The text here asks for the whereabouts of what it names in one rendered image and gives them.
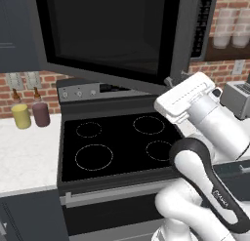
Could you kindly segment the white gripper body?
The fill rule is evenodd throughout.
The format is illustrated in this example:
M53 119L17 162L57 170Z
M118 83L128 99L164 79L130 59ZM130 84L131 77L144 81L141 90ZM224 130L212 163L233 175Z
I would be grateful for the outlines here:
M206 74L196 72L158 97L154 109L172 124L180 124L189 118L192 102L199 96L208 95L214 88L215 83Z

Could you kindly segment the black oven door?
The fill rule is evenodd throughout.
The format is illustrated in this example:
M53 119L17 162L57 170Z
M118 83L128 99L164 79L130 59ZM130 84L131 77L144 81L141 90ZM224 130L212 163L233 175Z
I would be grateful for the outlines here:
M94 191L61 189L60 200L67 192ZM62 205L69 241L150 241L163 223L154 203L157 193L73 208Z

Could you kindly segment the grey toaster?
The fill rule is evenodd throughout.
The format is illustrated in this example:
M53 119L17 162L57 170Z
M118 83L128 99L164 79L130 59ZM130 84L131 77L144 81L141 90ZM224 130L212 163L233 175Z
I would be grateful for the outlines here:
M237 119L250 118L250 84L245 81L228 82L224 87L220 103Z

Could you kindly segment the black stove with hob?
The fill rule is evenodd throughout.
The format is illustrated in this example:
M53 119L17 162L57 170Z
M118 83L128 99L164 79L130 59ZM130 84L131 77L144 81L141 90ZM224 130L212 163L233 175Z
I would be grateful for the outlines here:
M91 96L91 90L97 94ZM58 81L57 92L59 192L176 179L168 153L183 134L154 110L153 95L77 78Z

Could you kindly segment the dark grey drawer front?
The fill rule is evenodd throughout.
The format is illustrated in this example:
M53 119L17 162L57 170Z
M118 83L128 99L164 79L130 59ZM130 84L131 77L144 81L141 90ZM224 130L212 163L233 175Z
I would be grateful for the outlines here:
M250 160L214 165L213 168L239 201L250 201L250 173L242 174L239 165L250 167Z

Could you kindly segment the maroon sauce bottle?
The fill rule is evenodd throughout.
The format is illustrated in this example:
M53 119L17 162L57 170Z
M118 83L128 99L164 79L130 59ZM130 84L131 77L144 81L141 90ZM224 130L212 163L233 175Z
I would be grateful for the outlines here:
M32 112L35 123L38 127L47 127L50 125L50 114L48 105L42 101L37 88L34 88L34 103L32 105Z

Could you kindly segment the yellow sauce bottle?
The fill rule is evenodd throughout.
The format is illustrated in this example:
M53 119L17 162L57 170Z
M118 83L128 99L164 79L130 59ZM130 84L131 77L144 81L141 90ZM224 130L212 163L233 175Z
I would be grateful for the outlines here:
M17 90L13 90L13 100L12 113L16 122L16 126L19 129L27 129L31 126L30 114L28 107L25 103L21 101L21 97L18 95Z

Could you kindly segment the dark grey base cupboard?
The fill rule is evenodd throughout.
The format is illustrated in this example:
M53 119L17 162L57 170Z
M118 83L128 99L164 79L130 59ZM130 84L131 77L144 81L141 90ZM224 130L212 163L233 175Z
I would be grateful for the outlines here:
M0 198L0 241L69 241L58 191Z

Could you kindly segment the brown wall shelf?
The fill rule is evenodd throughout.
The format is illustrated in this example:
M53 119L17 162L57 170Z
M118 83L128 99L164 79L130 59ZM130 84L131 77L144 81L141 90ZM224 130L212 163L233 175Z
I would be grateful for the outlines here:
M250 8L250 0L217 0L213 22L216 22L217 15L221 8ZM247 60L250 59L250 42L245 48L234 48L231 43L225 49L213 47L213 38L209 37L205 61L219 60Z

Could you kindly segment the dark grey wall cupboard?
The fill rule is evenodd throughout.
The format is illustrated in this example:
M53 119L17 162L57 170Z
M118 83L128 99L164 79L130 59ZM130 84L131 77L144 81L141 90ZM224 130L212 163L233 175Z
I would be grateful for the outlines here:
M0 0L0 73L40 69L26 0Z

